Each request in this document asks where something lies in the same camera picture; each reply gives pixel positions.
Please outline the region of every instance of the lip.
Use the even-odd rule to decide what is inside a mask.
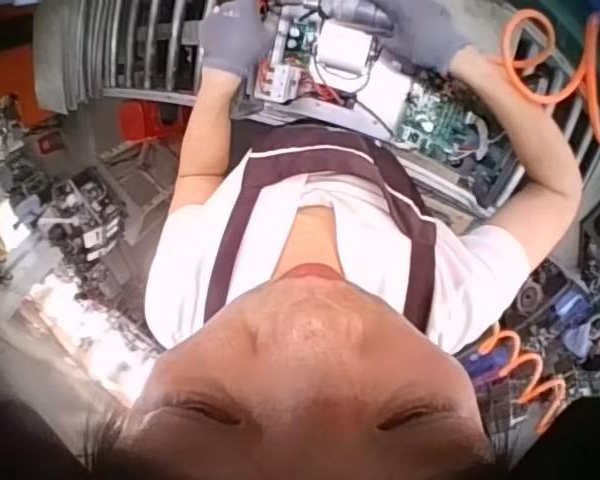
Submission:
[[[282,275],[279,280],[289,278],[319,277],[331,281],[344,281],[344,277],[336,270],[322,263],[303,263]]]

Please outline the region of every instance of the orange air hose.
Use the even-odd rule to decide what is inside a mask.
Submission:
[[[511,359],[509,360],[509,363],[502,368],[500,372],[498,372],[498,376],[500,378],[509,376],[511,372],[523,364],[532,363],[534,366],[531,380],[524,391],[520,394],[520,397],[518,397],[517,402],[520,404],[530,403],[547,390],[553,390],[554,395],[551,405],[545,412],[536,428],[536,432],[542,434],[547,430],[547,428],[549,428],[549,425],[551,425],[556,413],[558,413],[558,409],[562,405],[562,401],[565,398],[567,390],[566,383],[562,377],[556,377],[552,380],[538,384],[540,377],[542,376],[542,357],[537,353],[521,354],[520,351],[522,348],[522,341],[520,340],[520,336],[512,330],[501,331],[500,325],[497,323],[493,326],[493,335],[489,337],[482,345],[480,345],[480,348],[478,348],[478,353],[480,353],[480,355],[487,355],[495,348],[498,342],[503,339],[511,340],[512,348]]]
[[[527,21],[532,20],[538,23],[547,36],[547,45],[545,49],[533,58],[525,60],[514,60],[511,44],[514,33]],[[551,21],[542,13],[526,9],[517,12],[507,23],[502,34],[501,50],[502,58],[496,59],[502,63],[507,70],[509,78],[513,85],[529,100],[541,105],[558,103],[571,96],[576,89],[580,89],[587,101],[589,119],[596,140],[600,144],[600,100],[598,96],[598,42],[600,39],[600,14],[594,13],[587,21],[587,28],[584,37],[584,53],[580,65],[576,72],[564,87],[558,93],[551,95],[541,95],[531,91],[520,79],[516,69],[535,68],[545,62],[553,52],[556,46],[556,31]]]
[[[511,51],[511,44],[514,33],[527,21],[537,22],[544,30],[547,36],[547,45],[545,49],[533,58],[525,60],[515,60]],[[587,27],[584,40],[584,53],[580,61],[580,65],[575,71],[573,78],[567,85],[558,93],[551,95],[541,95],[531,91],[521,80],[516,69],[535,68],[545,62],[553,52],[556,46],[556,32],[549,19],[542,13],[536,10],[520,10],[505,26],[502,34],[502,58],[494,59],[496,62],[504,65],[509,78],[513,85],[529,100],[541,105],[559,103],[571,96],[577,89],[587,101],[589,111],[589,119],[596,140],[600,144],[600,103],[598,96],[598,42],[600,38],[600,14],[594,13],[587,21]],[[509,363],[500,370],[498,376],[500,378],[507,377],[513,370],[523,364],[531,363],[534,366],[533,374],[529,384],[522,392],[517,402],[526,404],[537,398],[547,390],[553,390],[554,395],[551,405],[540,420],[536,431],[543,433],[549,428],[556,413],[560,409],[562,402],[566,396],[566,384],[562,377],[556,377],[552,380],[538,383],[542,376],[543,361],[542,357],[537,353],[521,354],[522,342],[520,336],[511,330],[500,331],[499,324],[494,325],[494,332],[478,349],[481,355],[486,355],[491,352],[499,341],[508,339],[512,343],[511,359]]]

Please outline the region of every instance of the apron strap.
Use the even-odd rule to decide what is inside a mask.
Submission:
[[[226,304],[240,244],[260,191],[295,175],[332,171],[377,185],[396,226],[411,239],[403,314],[424,332],[433,300],[436,225],[413,181],[389,151],[357,135],[312,127],[303,128],[301,134],[298,130],[279,130],[254,145],[211,272],[204,321]]]

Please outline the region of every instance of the white t-shirt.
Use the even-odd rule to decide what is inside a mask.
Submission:
[[[149,327],[166,348],[203,326],[211,270],[246,163],[240,163],[205,205],[180,208],[167,219],[145,306]],[[395,226],[376,185],[334,173],[297,175],[262,190],[238,252],[227,301],[271,278],[298,208],[316,205],[333,208],[347,280],[402,313],[411,241]],[[483,226],[458,237],[435,222],[435,288],[426,334],[454,353],[499,319],[530,268],[520,243],[501,228]]]

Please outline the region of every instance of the gray work glove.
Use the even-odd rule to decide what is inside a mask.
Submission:
[[[458,33],[449,11],[435,0],[371,0],[393,19],[391,38],[381,43],[389,52],[420,67],[449,71],[451,59],[469,45]]]
[[[200,25],[206,67],[246,77],[273,46],[275,27],[260,20],[256,0],[235,0],[216,7]]]

